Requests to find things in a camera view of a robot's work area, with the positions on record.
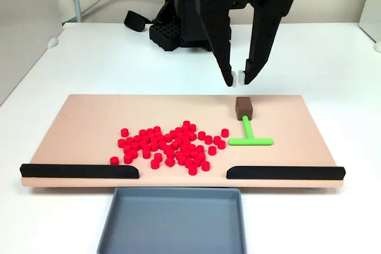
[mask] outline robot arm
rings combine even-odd
[[[254,7],[251,46],[246,60],[245,84],[249,84],[266,64],[277,28],[293,0],[195,0],[196,11],[214,56],[228,86],[233,83],[230,66],[229,10]]]

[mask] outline gray tray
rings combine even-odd
[[[238,189],[116,188],[99,254],[246,254]]]

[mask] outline black edge guard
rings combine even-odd
[[[139,171],[127,165],[22,164],[24,178],[139,178]]]
[[[235,166],[227,170],[230,180],[343,180],[344,167]]]

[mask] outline table surface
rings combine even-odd
[[[250,26],[232,27],[243,70]],[[242,189],[251,253],[375,253],[379,249],[381,54],[358,24],[282,24],[249,86],[229,88],[202,49],[164,52],[148,31],[66,24],[0,106],[0,244],[4,253],[96,253],[112,188],[33,189],[28,163],[71,93],[302,95],[337,165],[340,189]]]

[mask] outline green t-shaped tool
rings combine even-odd
[[[252,118],[252,105],[249,97],[238,97],[236,99],[236,113],[238,120],[242,120],[243,129],[245,130],[246,138],[229,139],[228,143],[232,146],[257,146],[257,145],[272,145],[274,140],[270,138],[254,138],[250,126]]]

